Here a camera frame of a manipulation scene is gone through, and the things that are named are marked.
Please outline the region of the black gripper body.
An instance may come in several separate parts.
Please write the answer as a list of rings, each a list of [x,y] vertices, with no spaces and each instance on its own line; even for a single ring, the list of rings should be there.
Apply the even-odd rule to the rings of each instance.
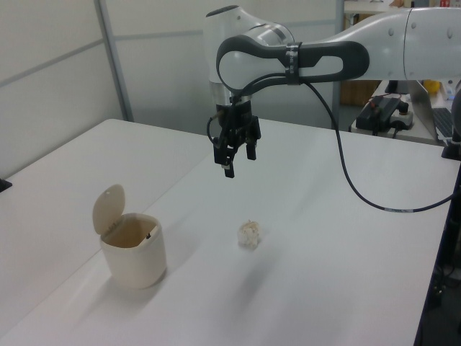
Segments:
[[[223,138],[226,143],[245,143],[246,132],[251,123],[251,102],[244,102],[236,106],[217,105],[218,124],[221,128],[215,142]]]

